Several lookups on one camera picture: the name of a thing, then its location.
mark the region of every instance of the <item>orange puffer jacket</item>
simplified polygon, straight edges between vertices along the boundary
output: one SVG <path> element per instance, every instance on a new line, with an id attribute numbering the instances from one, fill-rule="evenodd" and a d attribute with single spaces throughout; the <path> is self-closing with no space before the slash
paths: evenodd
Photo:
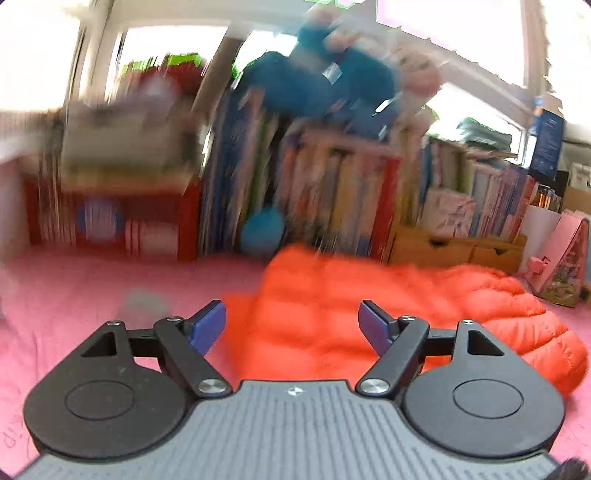
<path id="1" fill-rule="evenodd" d="M 351 385 L 376 361 L 359 330 L 359 303 L 373 300 L 393 317 L 413 315 L 433 328 L 473 319 L 520 354 L 563 394 L 587 371 L 584 343 L 514 278 L 462 265 L 419 270 L 317 255 L 290 247 L 267 266 L 256 296 L 228 296 L 221 347 L 233 383 L 243 379 L 323 380 Z M 449 358 L 427 358 L 425 369 Z"/>

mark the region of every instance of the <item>book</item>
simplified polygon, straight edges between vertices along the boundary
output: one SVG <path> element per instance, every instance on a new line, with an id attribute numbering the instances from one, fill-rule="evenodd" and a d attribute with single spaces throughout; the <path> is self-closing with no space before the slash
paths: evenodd
<path id="1" fill-rule="evenodd" d="M 443 166 L 441 164 L 441 142 L 433 139 L 431 143 L 431 188 L 443 186 Z"/>
<path id="2" fill-rule="evenodd" d="M 355 254 L 367 257 L 371 247 L 371 234 L 374 229 L 375 215 L 378 211 L 379 197 L 384 182 L 384 168 L 376 157 L 368 157 L 363 164 L 367 175 L 364 175 L 361 214 L 356 234 Z"/>
<path id="3" fill-rule="evenodd" d="M 206 255 L 211 249 L 210 231 L 213 217 L 213 208 L 215 202 L 215 189 L 219 182 L 219 172 L 222 169 L 222 149 L 223 129 L 226 125 L 226 113 L 230 105 L 230 95 L 224 94 L 220 100 L 217 114 L 212 128 L 212 143 L 209 158 L 204 165 L 203 183 L 202 183 L 202 201 L 199 215 L 199 254 Z"/>
<path id="4" fill-rule="evenodd" d="M 548 209 L 552 210 L 553 212 L 561 212 L 562 211 L 562 197 L 556 195 L 555 193 L 552 194 L 552 198 L 550 200 L 550 206 Z"/>
<path id="5" fill-rule="evenodd" d="M 320 193 L 320 204 L 318 207 L 317 226 L 318 236 L 322 241 L 326 240 L 330 227 L 330 214 L 335 202 L 336 188 L 339 180 L 339 166 L 341 154 L 337 150 L 331 150 L 326 160 L 324 178 L 322 179 L 322 190 Z"/>
<path id="6" fill-rule="evenodd" d="M 322 182 L 326 174 L 328 156 L 328 146 L 324 143 L 318 143 L 314 149 L 313 158 L 308 170 L 309 196 L 303 232 L 303 241 L 306 243 L 313 242 L 316 234 L 316 218 L 320 209 Z"/>
<path id="7" fill-rule="evenodd" d="M 511 233 L 509 234 L 509 242 L 515 240 L 515 237 L 519 234 L 519 230 L 521 229 L 521 222 L 523 222 L 523 217 L 525 215 L 525 211 L 527 210 L 528 205 L 530 204 L 532 195 L 534 194 L 534 190 L 536 190 L 536 181 L 528 176 L 525 181 L 525 186 L 523 188 L 523 192 L 521 194 L 521 199 L 519 200 L 519 206 L 517 211 L 515 212 L 515 220 L 513 221 L 513 226 L 511 228 Z"/>
<path id="8" fill-rule="evenodd" d="M 460 170 L 457 149 L 440 142 L 439 157 L 441 158 L 441 183 L 443 188 L 457 190 Z"/>
<path id="9" fill-rule="evenodd" d="M 286 211 L 289 206 L 294 167 L 299 152 L 299 140 L 298 135 L 290 135 L 284 139 L 281 164 L 278 169 L 277 189 L 273 200 L 275 207 L 283 211 Z"/>
<path id="10" fill-rule="evenodd" d="M 347 212 L 351 210 L 352 192 L 350 184 L 353 175 L 353 157 L 348 154 L 340 162 L 339 179 L 335 195 L 335 205 L 330 215 L 330 236 L 335 239 L 336 251 L 341 251 L 342 223 Z"/>
<path id="11" fill-rule="evenodd" d="M 466 238 L 476 202 L 465 193 L 450 189 L 429 189 L 421 226 L 438 236 Z"/>
<path id="12" fill-rule="evenodd" d="M 261 127 L 261 143 L 252 176 L 251 196 L 248 202 L 248 217 L 259 213 L 265 203 L 265 194 L 269 187 L 269 162 L 271 161 L 271 142 L 279 126 L 277 115 L 265 115 Z"/>
<path id="13" fill-rule="evenodd" d="M 468 235 L 470 237 L 478 236 L 482 211 L 486 202 L 486 194 L 491 181 L 491 175 L 494 173 L 494 169 L 487 165 L 475 163 L 475 167 L 474 184 L 472 187 L 472 198 L 474 198 L 475 207 L 470 225 L 470 233 Z"/>
<path id="14" fill-rule="evenodd" d="M 509 240 L 509 234 L 511 233 L 511 229 L 513 227 L 515 212 L 517 211 L 517 207 L 519 206 L 519 201 L 521 200 L 523 187 L 525 186 L 525 181 L 527 179 L 527 170 L 524 168 L 517 167 L 517 176 L 518 179 L 515 184 L 515 188 L 513 189 L 513 192 L 511 194 L 511 200 L 509 201 L 509 206 L 507 208 L 505 223 L 503 224 L 503 228 L 500 234 L 501 239 L 505 241 Z"/>
<path id="15" fill-rule="evenodd" d="M 341 251 L 346 254 L 354 254 L 359 242 L 359 219 L 367 187 L 367 168 L 364 168 L 364 164 L 365 158 L 361 153 L 352 154 L 352 170 L 348 185 L 348 209 L 343 216 L 339 235 Z"/>
<path id="16" fill-rule="evenodd" d="M 232 250 L 236 245 L 238 226 L 246 220 L 250 186 L 256 164 L 257 148 L 261 142 L 264 110 L 262 101 L 264 92 L 249 90 L 241 99 L 239 111 L 244 111 L 242 122 L 231 125 L 227 132 L 230 141 L 236 142 L 235 149 L 226 159 L 224 185 L 219 191 L 219 197 L 230 195 L 230 198 L 220 204 L 225 212 L 226 223 L 218 233 L 223 242 L 223 249 Z"/>
<path id="17" fill-rule="evenodd" d="M 475 175 L 476 162 L 466 154 L 460 154 L 458 191 L 472 196 Z"/>
<path id="18" fill-rule="evenodd" d="M 427 190 L 431 185 L 431 169 L 433 168 L 433 140 L 428 138 L 421 152 L 421 183 L 419 186 L 418 202 L 422 206 L 427 198 Z"/>
<path id="19" fill-rule="evenodd" d="M 486 192 L 484 207 L 482 208 L 482 218 L 480 219 L 480 225 L 478 227 L 478 237 L 486 236 L 489 224 L 494 214 L 494 208 L 498 201 L 500 188 L 501 172 L 499 170 L 495 170 L 491 172 L 491 179 L 488 183 L 488 190 Z"/>
<path id="20" fill-rule="evenodd" d="M 509 203 L 511 202 L 511 197 L 519 178 L 517 168 L 518 167 L 516 165 L 511 163 L 507 163 L 505 166 L 502 179 L 504 185 L 502 193 L 499 197 L 499 203 L 495 217 L 493 219 L 492 229 L 490 231 L 492 235 L 500 236 L 503 225 L 505 224 Z"/>
<path id="21" fill-rule="evenodd" d="M 267 113 L 262 114 L 261 124 L 259 126 L 258 140 L 256 142 L 256 149 L 252 156 L 252 172 L 251 177 L 247 180 L 248 185 L 245 187 L 245 198 L 243 208 L 240 212 L 239 223 L 237 228 L 240 228 L 248 218 L 259 211 L 259 207 L 262 207 L 262 200 L 259 205 L 259 191 L 261 190 L 261 184 L 263 183 L 264 170 L 267 167 L 268 158 L 266 139 L 269 130 L 269 120 L 271 116 Z"/>
<path id="22" fill-rule="evenodd" d="M 538 190 L 540 189 L 540 182 L 538 180 L 535 181 L 534 183 L 534 190 L 532 190 L 531 192 L 531 200 L 530 200 L 530 205 L 534 204 L 534 199 L 536 198 L 536 196 L 538 195 Z"/>
<path id="23" fill-rule="evenodd" d="M 386 260 L 388 237 L 396 214 L 396 193 L 398 184 L 399 158 L 384 158 L 384 180 L 375 214 L 374 229 L 371 236 L 370 257 Z"/>
<path id="24" fill-rule="evenodd" d="M 397 223 L 405 225 L 414 225 L 419 215 L 418 211 L 418 193 L 421 182 L 420 159 L 418 149 L 421 145 L 421 139 L 409 130 L 400 132 L 398 135 L 398 148 L 400 158 L 404 163 L 400 167 L 400 176 L 404 176 L 404 182 L 397 188 Z"/>
<path id="25" fill-rule="evenodd" d="M 314 158 L 314 145 L 304 144 L 295 160 L 290 201 L 286 220 L 292 241 L 301 241 L 306 224 L 306 211 L 310 199 L 309 170 Z"/>

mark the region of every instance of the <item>stuffed animal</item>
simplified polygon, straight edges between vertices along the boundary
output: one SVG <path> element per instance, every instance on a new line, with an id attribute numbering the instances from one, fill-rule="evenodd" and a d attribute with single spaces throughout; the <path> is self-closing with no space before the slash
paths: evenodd
<path id="1" fill-rule="evenodd" d="M 376 53 L 379 46 L 366 48 L 327 6 L 317 4 L 290 56 L 263 54 L 245 68 L 235 94 L 257 87 L 271 111 L 327 120 L 342 131 L 383 140 L 395 121 L 425 123 L 424 115 L 415 116 L 437 93 L 441 79 L 433 61 L 417 52 L 396 51 L 389 63 Z"/>
<path id="2" fill-rule="evenodd" d="M 252 257 L 269 259 L 279 245 L 285 230 L 283 214 L 274 207 L 251 216 L 240 233 L 240 250 Z"/>
<path id="3" fill-rule="evenodd" d="M 441 88 L 439 68 L 430 57 L 409 47 L 394 50 L 390 62 L 397 65 L 401 82 L 401 92 L 396 98 L 400 112 L 397 128 L 410 127 L 425 133 L 433 116 L 423 106 Z"/>

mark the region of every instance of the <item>pink floor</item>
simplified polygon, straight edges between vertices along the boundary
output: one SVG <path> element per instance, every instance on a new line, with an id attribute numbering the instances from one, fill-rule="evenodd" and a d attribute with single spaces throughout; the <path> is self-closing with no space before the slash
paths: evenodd
<path id="1" fill-rule="evenodd" d="M 179 265 L 42 250 L 30 251 L 9 268 L 18 288 L 4 301 L 8 321 L 0 323 L 0 468 L 8 473 L 18 472 L 37 455 L 21 415 L 28 390 L 112 318 L 130 289 L 147 289 L 164 299 L 174 314 L 190 316 L 225 293 L 255 291 L 263 269 L 243 258 L 218 257 Z M 549 308 L 591 345 L 591 310 L 582 305 Z M 580 456 L 591 461 L 590 446 L 588 377 L 567 400 L 566 422 L 552 453 L 561 460 Z"/>

